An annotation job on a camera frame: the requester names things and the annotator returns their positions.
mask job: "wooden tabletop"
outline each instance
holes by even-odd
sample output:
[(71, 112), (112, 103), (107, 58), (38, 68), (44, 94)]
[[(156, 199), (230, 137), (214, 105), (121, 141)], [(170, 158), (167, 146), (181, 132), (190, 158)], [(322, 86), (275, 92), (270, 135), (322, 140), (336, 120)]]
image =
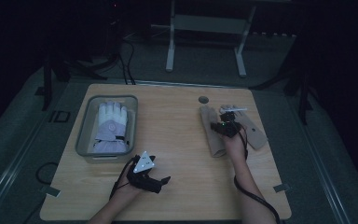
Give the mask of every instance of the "wooden tabletop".
[[(92, 84), (80, 107), (51, 186), (61, 194), (47, 196), (40, 212), (44, 220), (87, 220), (108, 202), (124, 163), (90, 164), (76, 153), (76, 139), (89, 98), (132, 94), (138, 98), (134, 154), (155, 155), (152, 178), (171, 176), (160, 194), (143, 192), (117, 220), (227, 220), (240, 219), (238, 192), (228, 156), (213, 158), (200, 120), (199, 97), (208, 105), (247, 107), (247, 115), (264, 132), (252, 93), (244, 89)], [(266, 143), (250, 146), (248, 164), (265, 199), (281, 219), (291, 216), (280, 185), (275, 160)]]

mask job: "glove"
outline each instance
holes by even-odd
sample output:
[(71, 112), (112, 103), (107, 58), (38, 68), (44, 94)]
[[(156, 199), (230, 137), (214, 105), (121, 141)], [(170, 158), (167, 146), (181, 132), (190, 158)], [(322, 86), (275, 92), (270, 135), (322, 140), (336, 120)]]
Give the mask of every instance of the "glove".
[(202, 125), (206, 132), (208, 139), (209, 149), (211, 150), (212, 157), (221, 157), (226, 154), (225, 145), (223, 140), (219, 137), (218, 133), (211, 129), (211, 123), (217, 123), (217, 113), (213, 108), (204, 105), (200, 107)]
[(108, 101), (100, 104), (98, 111), (98, 132), (95, 136), (94, 152), (125, 152), (124, 142), (127, 126), (127, 107)]
[[(223, 109), (234, 109), (237, 108), (235, 105), (222, 105)], [(260, 149), (264, 146), (268, 139), (266, 135), (261, 132), (261, 130), (255, 126), (255, 124), (249, 119), (248, 116), (243, 111), (235, 112), (236, 118), (235, 121), (240, 123), (244, 128), (246, 128), (246, 136), (248, 139), (249, 145), (254, 149)]]

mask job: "white metal frame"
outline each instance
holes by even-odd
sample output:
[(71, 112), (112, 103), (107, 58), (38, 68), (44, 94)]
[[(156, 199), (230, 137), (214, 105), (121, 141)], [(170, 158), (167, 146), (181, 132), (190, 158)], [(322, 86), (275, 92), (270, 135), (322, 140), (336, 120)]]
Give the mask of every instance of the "white metal frame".
[(252, 7), (247, 20), (201, 17), (175, 14), (175, 0), (171, 1), (171, 25), (170, 25), (170, 45), (168, 48), (168, 57), (166, 71), (173, 70), (173, 61), (175, 54), (175, 30), (192, 30), (203, 32), (216, 32), (226, 34), (242, 35), (240, 44), (234, 48), (240, 77), (246, 77), (245, 65), (243, 64), (242, 51), (246, 38), (251, 28), (252, 20), (255, 15), (255, 7)]

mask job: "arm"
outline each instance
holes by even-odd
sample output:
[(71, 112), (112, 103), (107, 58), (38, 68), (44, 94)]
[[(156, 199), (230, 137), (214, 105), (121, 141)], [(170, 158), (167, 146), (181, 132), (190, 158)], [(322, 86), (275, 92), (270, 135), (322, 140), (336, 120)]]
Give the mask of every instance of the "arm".
[[(248, 164), (244, 157), (244, 146), (240, 136), (237, 134), (232, 138), (223, 136), (228, 156), (231, 158), (238, 183), (243, 189), (263, 198), (257, 184), (255, 183)], [(241, 193), (240, 195), (242, 223), (276, 223), (275, 217), (263, 204)]]
[[(129, 182), (127, 179), (127, 172), (130, 167), (127, 168), (126, 172), (123, 175), (119, 182), (119, 186), (123, 186)], [(129, 205), (135, 198), (141, 193), (142, 189), (137, 189), (136, 187), (127, 184), (116, 190), (113, 197), (109, 202), (90, 220), (89, 224), (98, 223), (98, 224), (110, 224), (113, 219), (120, 213), (127, 205)]]

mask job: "black device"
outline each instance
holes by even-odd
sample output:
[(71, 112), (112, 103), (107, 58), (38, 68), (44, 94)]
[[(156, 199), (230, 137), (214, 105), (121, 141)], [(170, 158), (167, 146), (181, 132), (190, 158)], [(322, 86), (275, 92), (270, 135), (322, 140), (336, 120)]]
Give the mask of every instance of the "black device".
[(222, 122), (211, 123), (211, 129), (215, 132), (232, 138), (240, 131), (241, 125), (238, 122), (234, 121), (234, 112), (226, 112), (220, 115), (220, 119), (222, 120)]
[[(149, 158), (151, 161), (153, 161), (156, 157), (150, 156)], [(144, 189), (144, 190), (147, 190), (150, 192), (155, 192), (155, 193), (159, 193), (161, 191), (162, 186), (168, 184), (168, 182), (171, 179), (170, 176), (165, 177), (161, 180), (153, 179), (148, 175), (148, 173), (151, 171), (151, 169), (144, 170), (139, 173), (135, 173), (134, 172), (135, 166), (140, 159), (141, 159), (141, 157), (139, 155), (135, 155), (133, 158), (131, 158), (129, 161), (127, 161), (126, 165), (123, 168), (123, 171), (121, 172), (120, 176), (118, 177), (118, 180), (116, 181), (115, 185), (112, 188), (109, 199), (112, 198), (112, 196), (115, 194), (117, 189), (119, 189), (127, 184), (131, 184), (138, 189)], [(118, 182), (122, 178), (123, 174), (125, 173), (125, 170), (130, 165), (130, 163), (132, 163), (132, 165), (131, 165), (129, 171), (127, 172), (127, 178), (129, 179), (129, 183), (124, 184), (123, 186), (119, 186)]]

